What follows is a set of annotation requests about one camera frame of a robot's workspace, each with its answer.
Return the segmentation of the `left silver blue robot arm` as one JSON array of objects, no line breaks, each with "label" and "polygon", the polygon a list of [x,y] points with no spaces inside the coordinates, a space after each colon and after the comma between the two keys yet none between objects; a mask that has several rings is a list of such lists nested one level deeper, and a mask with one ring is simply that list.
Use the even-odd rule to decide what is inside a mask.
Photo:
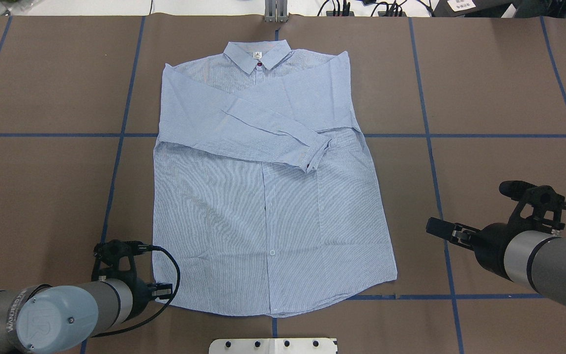
[{"label": "left silver blue robot arm", "polygon": [[176,291],[173,284],[137,280],[130,286],[104,276],[73,286],[0,290],[0,354],[55,354],[88,338],[132,331],[149,320],[121,325],[139,316],[149,302],[170,302]]}]

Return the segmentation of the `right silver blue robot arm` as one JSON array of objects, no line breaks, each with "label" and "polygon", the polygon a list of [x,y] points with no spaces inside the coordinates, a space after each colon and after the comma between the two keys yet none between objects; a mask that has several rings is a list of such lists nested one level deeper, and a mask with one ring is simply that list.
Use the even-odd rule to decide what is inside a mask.
[{"label": "right silver blue robot arm", "polygon": [[431,217],[426,232],[474,253],[483,269],[566,306],[566,238],[510,223],[478,230]]}]

